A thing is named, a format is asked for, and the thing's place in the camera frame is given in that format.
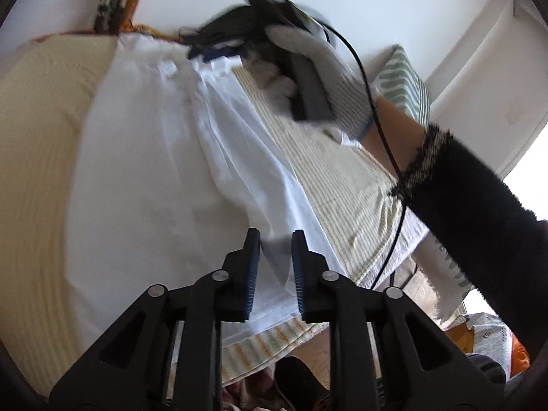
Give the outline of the right forearm in black sleeve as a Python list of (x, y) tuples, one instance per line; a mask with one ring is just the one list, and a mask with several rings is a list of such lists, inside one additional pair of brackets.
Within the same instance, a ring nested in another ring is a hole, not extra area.
[(450, 254), (536, 359), (547, 343), (547, 223), (451, 133), (423, 127), (384, 98), (362, 143), (398, 165), (393, 194)]

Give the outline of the right hand in white glove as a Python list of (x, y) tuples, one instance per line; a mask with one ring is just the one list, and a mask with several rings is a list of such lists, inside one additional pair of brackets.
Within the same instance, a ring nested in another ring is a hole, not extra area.
[[(274, 46), (311, 60), (334, 114), (332, 123), (352, 140), (366, 136), (373, 121), (366, 85), (327, 40), (283, 25), (270, 25), (266, 27), (265, 33)], [(290, 98), (297, 93), (294, 80), (283, 76), (275, 64), (257, 54), (244, 61), (244, 68), (251, 73), (273, 110), (289, 116)]]

